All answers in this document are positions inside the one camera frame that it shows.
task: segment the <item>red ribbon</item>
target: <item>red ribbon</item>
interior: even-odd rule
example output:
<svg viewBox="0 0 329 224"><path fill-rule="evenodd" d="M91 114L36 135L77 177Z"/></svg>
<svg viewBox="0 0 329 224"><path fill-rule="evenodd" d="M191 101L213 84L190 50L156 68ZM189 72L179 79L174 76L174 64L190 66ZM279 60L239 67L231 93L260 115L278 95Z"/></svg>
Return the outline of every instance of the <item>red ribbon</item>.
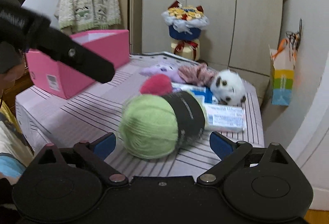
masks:
<svg viewBox="0 0 329 224"><path fill-rule="evenodd" d="M181 40L180 42L178 42L178 44L177 44L177 46L175 48L174 53L176 53L176 52L182 52L183 49L184 49L185 44L189 44L191 46L191 48L193 50L193 60L195 60L195 58L196 58L196 50L197 50L199 44L198 43L195 43L193 41Z"/></svg>

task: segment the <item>striped bedsheet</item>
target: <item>striped bedsheet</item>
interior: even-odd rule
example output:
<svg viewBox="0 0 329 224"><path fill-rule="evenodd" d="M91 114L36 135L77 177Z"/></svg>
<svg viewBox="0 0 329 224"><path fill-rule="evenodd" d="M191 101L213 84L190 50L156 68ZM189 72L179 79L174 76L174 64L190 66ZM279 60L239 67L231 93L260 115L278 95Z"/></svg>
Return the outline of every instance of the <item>striped bedsheet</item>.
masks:
<svg viewBox="0 0 329 224"><path fill-rule="evenodd" d="M33 86L16 97L16 116L28 142L39 152L53 142L58 147L72 147L80 140L94 141L114 132L117 145L106 162L128 176L187 176L194 178L217 164L220 159L209 146L210 133L171 155L155 160L142 160L125 151L118 126L123 104L139 95L147 77L139 74L143 67L159 62L178 65L197 65L195 62L169 53L132 55L129 64L121 67L113 80L96 83L81 94L64 100ZM254 147L264 147L264 136L255 88L244 82L247 129L240 133L223 133L233 141L245 140Z"/></svg>

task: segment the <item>wooden dresser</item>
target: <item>wooden dresser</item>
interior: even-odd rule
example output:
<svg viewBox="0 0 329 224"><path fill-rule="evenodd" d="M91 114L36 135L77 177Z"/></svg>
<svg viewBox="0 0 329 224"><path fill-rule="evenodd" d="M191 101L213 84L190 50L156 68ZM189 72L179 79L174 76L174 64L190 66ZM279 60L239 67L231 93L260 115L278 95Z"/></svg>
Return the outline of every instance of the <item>wooden dresser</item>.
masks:
<svg viewBox="0 0 329 224"><path fill-rule="evenodd" d="M12 88L6 89L3 94L3 101L8 105L10 111L15 115L15 98L16 95L22 91L33 86L33 82L30 78L28 68L25 69L23 76L16 80L15 85Z"/></svg>

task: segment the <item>black robotic gripper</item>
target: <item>black robotic gripper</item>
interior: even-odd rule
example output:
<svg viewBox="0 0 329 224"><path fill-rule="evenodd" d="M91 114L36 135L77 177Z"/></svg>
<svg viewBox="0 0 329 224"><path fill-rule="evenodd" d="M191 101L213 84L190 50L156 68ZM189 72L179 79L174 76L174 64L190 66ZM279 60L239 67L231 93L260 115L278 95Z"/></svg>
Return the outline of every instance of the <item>black robotic gripper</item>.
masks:
<svg viewBox="0 0 329 224"><path fill-rule="evenodd" d="M312 187L278 143L253 148L212 133L212 150L222 161L197 182L191 176L129 182L102 160L104 153L95 153L113 139L46 145L14 186L19 224L306 223Z"/></svg>

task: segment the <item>frog embroidery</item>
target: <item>frog embroidery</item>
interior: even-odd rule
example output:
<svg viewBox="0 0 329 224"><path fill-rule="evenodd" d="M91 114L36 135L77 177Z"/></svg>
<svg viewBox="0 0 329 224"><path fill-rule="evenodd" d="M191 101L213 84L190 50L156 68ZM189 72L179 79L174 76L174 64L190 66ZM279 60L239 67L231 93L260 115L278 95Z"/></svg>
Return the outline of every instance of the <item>frog embroidery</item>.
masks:
<svg viewBox="0 0 329 224"><path fill-rule="evenodd" d="M89 7L84 6L83 8L77 8L75 11L75 16L78 21L85 19L90 19L90 10Z"/></svg>

